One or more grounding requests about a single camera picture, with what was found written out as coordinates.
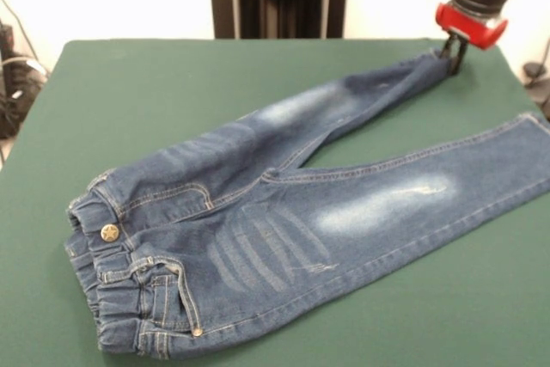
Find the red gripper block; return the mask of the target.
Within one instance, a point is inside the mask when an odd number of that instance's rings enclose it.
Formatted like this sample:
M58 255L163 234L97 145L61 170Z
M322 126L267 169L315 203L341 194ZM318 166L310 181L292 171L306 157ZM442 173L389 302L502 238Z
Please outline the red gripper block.
M449 33L439 58L449 58L457 36L461 38L458 52L449 63L450 75L459 72L468 44L481 50L489 49L498 42L508 26L508 21L500 16L482 19L466 14L452 3L440 3L437 6L435 20L443 31Z

